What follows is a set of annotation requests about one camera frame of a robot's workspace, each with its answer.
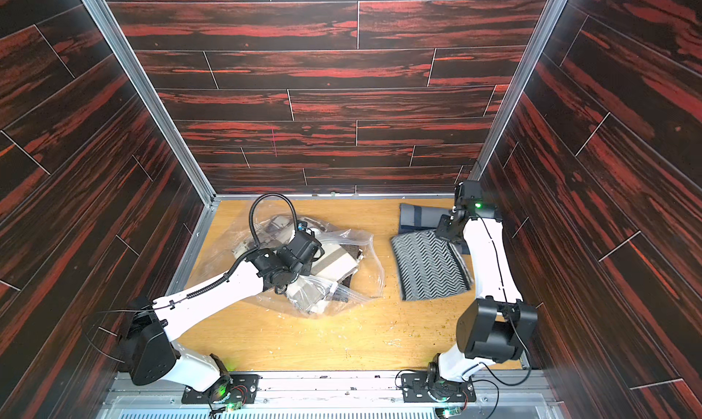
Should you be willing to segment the clear plastic vacuum bag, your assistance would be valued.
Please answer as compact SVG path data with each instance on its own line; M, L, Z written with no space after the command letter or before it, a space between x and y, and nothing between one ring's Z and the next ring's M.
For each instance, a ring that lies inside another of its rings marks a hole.
M245 302L301 318L336 316L382 297L385 271L375 251L371 232L340 226L319 212L297 211L292 220L289 203L273 197L262 200L255 208L255 235L250 233L249 216L252 203L223 226L223 231L200 252L200 259L188 278L188 288L200 288L216 276L226 273L235 261L259 247L278 254L288 247L295 234L312 234L321 247L306 264L294 263L294 282L282 288L265 284L263 291L245 298Z

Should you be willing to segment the cream tan striped scarf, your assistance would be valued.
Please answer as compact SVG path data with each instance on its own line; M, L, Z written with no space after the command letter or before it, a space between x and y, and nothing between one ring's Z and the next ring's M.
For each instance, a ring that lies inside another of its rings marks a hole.
M324 245L309 276L299 276L285 296L307 316L330 314L332 305L350 300L350 280L358 272L362 252L356 245Z

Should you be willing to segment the black white herringbone scarf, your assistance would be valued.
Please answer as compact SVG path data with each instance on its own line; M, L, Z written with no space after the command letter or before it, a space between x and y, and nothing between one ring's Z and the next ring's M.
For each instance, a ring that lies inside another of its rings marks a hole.
M473 279L460 250L435 230L399 234L390 245L403 301L451 298L471 290Z

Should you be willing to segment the blue grey striped scarf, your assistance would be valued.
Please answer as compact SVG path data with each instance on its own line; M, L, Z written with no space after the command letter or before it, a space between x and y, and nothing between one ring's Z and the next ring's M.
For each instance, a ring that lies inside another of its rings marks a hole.
M453 229L451 210L400 204L400 233L391 239L394 246L407 246L422 254L449 256L449 254L471 254L467 243L458 238Z

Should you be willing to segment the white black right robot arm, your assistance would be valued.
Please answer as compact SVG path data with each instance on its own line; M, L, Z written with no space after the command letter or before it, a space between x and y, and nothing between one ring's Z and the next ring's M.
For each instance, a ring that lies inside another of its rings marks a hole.
M537 309L524 302L517 288L506 256L501 212L484 199L479 182L456 185L452 211L442 216L436 234L467 245L475 300L457 321L453 347L431 362L429 386L464 384L494 364L530 360L528 341L537 327Z

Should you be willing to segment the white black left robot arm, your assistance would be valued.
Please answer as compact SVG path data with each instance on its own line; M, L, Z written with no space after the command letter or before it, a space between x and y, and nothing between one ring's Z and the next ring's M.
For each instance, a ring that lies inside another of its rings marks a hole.
M221 359L185 348L178 339L206 318L266 289L283 293L299 276L310 275L324 253L313 234L298 231L275 250L254 247L229 270L198 286L138 303L119 340L124 371L136 386L168 381L224 398L231 378Z

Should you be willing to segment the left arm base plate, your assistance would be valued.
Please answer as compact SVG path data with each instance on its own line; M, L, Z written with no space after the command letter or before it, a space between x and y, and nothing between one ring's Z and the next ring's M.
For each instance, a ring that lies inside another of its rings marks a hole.
M256 373L231 373L220 377L204 392L186 387L181 403L211 406L254 404L261 376Z

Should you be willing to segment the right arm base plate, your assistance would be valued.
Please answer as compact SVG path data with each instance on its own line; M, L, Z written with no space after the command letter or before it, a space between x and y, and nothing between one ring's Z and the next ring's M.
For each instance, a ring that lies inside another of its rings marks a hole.
M471 404L476 401L471 382L450 382L428 371L401 370L396 374L395 385L403 401L410 404Z

